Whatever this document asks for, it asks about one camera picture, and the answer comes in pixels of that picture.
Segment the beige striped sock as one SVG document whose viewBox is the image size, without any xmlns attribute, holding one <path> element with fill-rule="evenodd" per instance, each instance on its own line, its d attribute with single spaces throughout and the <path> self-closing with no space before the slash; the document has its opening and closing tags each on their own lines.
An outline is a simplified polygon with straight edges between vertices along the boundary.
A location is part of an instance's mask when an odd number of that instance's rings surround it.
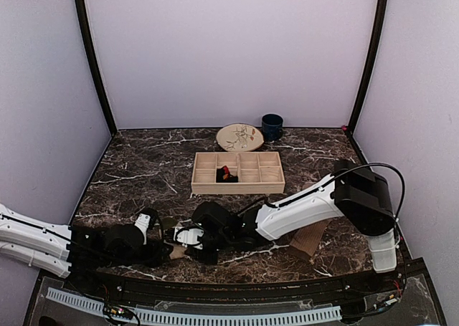
<svg viewBox="0 0 459 326">
<path fill-rule="evenodd" d="M 175 231 L 182 229 L 184 226 L 180 221 L 177 221 L 171 216 L 166 216 L 161 219 L 162 229 L 159 230 L 160 236 L 164 241 L 173 246 L 173 250 L 169 255 L 170 260 L 183 259 L 187 257 L 186 247 L 180 245 L 174 240 Z"/>
</svg>

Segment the black argyle sock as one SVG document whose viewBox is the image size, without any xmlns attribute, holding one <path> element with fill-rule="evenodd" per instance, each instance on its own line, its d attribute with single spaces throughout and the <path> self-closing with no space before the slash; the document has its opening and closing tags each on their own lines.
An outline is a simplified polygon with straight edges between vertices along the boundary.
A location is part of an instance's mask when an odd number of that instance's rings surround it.
<svg viewBox="0 0 459 326">
<path fill-rule="evenodd" d="M 231 174 L 230 169 L 227 166 L 222 166 L 216 170 L 216 182 L 217 183 L 237 183 L 239 178 Z"/>
</svg>

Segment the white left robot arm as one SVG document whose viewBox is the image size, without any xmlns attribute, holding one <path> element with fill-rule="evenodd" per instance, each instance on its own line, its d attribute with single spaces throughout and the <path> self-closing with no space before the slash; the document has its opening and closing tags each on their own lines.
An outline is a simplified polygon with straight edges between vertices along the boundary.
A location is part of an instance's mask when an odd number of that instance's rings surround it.
<svg viewBox="0 0 459 326">
<path fill-rule="evenodd" d="M 152 209 L 132 224 L 93 229 L 50 224 L 1 205 L 1 253 L 29 266 L 67 278 L 85 294 L 96 294 L 100 277 L 91 270 L 140 264 L 158 267 L 170 259 L 174 247 L 163 237 L 148 238 L 157 215 Z"/>
</svg>

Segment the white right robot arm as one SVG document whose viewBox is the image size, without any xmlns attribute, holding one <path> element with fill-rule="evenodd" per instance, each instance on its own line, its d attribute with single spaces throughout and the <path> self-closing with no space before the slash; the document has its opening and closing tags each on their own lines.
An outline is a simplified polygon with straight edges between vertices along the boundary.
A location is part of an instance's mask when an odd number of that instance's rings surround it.
<svg viewBox="0 0 459 326">
<path fill-rule="evenodd" d="M 311 187 L 274 203 L 251 203 L 238 214 L 213 201 L 203 202 L 192 214 L 193 224 L 176 227 L 172 239 L 213 263 L 221 249 L 251 251 L 304 226 L 345 217 L 369 244 L 374 271 L 366 276 L 366 287 L 383 292 L 397 267 L 398 213 L 392 208 L 386 178 L 372 166 L 339 160 L 332 173 Z"/>
</svg>

